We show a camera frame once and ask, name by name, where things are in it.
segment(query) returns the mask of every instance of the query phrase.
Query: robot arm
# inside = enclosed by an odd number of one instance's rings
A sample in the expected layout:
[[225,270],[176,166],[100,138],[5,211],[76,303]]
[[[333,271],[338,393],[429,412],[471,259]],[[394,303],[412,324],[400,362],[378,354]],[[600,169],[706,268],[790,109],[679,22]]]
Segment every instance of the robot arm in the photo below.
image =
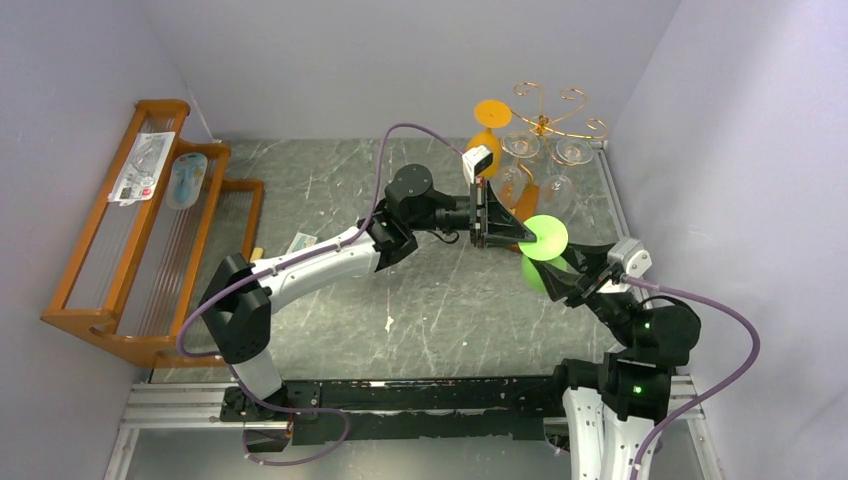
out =
[[[291,255],[325,251],[328,245],[335,249],[223,297],[202,316],[224,361],[256,397],[284,405],[286,385],[267,349],[273,313],[333,282],[397,264],[418,248],[415,231],[468,231],[477,248],[535,241],[479,177],[490,162],[491,152],[485,147],[463,157],[467,196],[437,191],[422,165],[401,168],[368,225],[360,221],[337,237]],[[364,233],[345,245],[363,226]],[[575,453],[572,475],[621,478],[629,471],[638,443],[665,418],[671,375],[675,367],[688,363],[700,320],[676,300],[669,306],[646,308],[620,283],[624,275],[641,276],[650,266],[650,255],[637,240],[626,238],[607,246],[572,244],[561,256],[570,265],[568,271],[533,261],[550,299],[569,307],[585,304],[625,347],[606,354],[602,364],[566,359],[554,372],[554,393],[562,399]],[[248,264],[241,255],[229,256],[202,301],[255,272],[275,270],[285,260],[283,256]],[[650,455],[643,461],[642,479],[647,478],[649,460]]]
[[[536,237],[500,204],[491,186],[479,177],[491,160],[492,154],[485,147],[463,156],[466,178],[472,179],[467,196],[436,190],[430,171],[422,165],[401,168],[386,186],[385,198],[377,204],[365,233],[356,241],[343,246],[363,227],[364,220],[337,237],[290,255],[300,257],[324,247],[323,251],[327,245],[337,248],[248,283],[203,312],[203,321],[224,361],[257,397],[285,403],[285,384],[267,346],[271,315],[295,299],[344,278],[397,264],[418,248],[415,231],[468,231],[471,243],[478,248],[534,241]],[[253,273],[275,269],[285,260],[282,256],[248,264],[241,255],[231,255],[218,267],[202,301]]]

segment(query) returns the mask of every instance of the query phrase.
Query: white wall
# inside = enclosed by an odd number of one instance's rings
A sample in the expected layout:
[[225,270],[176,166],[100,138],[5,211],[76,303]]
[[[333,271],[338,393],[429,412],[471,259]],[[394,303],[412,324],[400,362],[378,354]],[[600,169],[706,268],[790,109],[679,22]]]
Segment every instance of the white wall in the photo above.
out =
[[[613,133],[612,171],[652,278],[723,300],[760,360],[707,403],[729,479],[848,471],[848,10],[682,2]],[[706,389],[750,342],[703,311]]]
[[213,133],[343,138],[400,121],[471,135],[474,105],[517,104],[522,81],[551,90],[551,115],[583,87],[612,125],[680,0],[143,3]]
[[[3,478],[102,478],[138,375],[38,316],[133,103],[186,96],[146,22],[130,0],[0,4]],[[197,117],[186,137],[200,141]]]

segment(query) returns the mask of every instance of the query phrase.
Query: marble table surface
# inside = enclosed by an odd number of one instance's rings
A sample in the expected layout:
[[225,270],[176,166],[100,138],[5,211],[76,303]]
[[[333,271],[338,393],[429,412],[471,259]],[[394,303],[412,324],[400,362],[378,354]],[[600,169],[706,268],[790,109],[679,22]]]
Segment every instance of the marble table surface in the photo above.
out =
[[[379,140],[229,144],[228,176],[265,182],[256,245],[266,257],[284,254],[299,231],[325,240],[354,225],[367,210]],[[563,220],[574,243],[613,243],[623,230],[598,152],[590,164],[567,169],[577,200]],[[424,138],[389,141],[383,186],[410,163],[429,168],[438,190],[467,193],[456,153]],[[540,163],[533,168],[550,167]],[[221,202],[197,294],[220,259],[239,250],[248,205],[244,199]],[[587,308],[569,309],[530,290],[521,278],[518,254],[473,248],[467,235],[454,245],[416,235],[419,249],[398,265],[337,282],[273,316],[269,348],[284,378],[549,374],[566,357],[600,361],[616,344]],[[189,338],[191,349],[211,346],[202,323]],[[152,375],[155,382],[228,379],[223,368],[159,369]]]

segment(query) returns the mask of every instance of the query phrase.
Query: orange wooden shelf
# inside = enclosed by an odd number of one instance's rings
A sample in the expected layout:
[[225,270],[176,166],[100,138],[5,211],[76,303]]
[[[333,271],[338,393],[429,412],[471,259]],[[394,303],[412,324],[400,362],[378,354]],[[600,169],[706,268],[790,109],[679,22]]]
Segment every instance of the orange wooden shelf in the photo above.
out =
[[[121,141],[47,309],[41,318],[140,367],[206,366],[215,358],[176,356],[176,334],[198,295],[198,271],[216,207],[228,192],[252,192],[242,253],[256,238],[263,184],[224,177],[230,148],[179,138],[189,106],[182,100],[143,100]],[[177,135],[153,198],[121,207],[108,202],[139,133]],[[183,153],[209,160],[197,202],[180,211],[160,208],[171,165]]]

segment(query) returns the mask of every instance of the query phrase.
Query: dish rack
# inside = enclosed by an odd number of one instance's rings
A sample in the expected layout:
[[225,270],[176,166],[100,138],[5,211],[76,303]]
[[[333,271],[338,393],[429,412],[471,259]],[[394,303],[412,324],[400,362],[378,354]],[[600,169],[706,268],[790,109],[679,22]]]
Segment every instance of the dish rack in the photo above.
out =
[[[221,364],[216,357],[186,359],[175,352],[177,333],[203,285],[195,291],[216,209],[244,204],[241,251],[253,249],[263,183],[230,180],[230,148],[179,138],[189,106],[182,100],[142,100],[118,147],[94,207],[41,319],[139,367]],[[175,132],[153,197],[128,206],[108,201],[139,133]],[[174,159],[199,152],[208,159],[197,202],[185,210],[160,208]]]

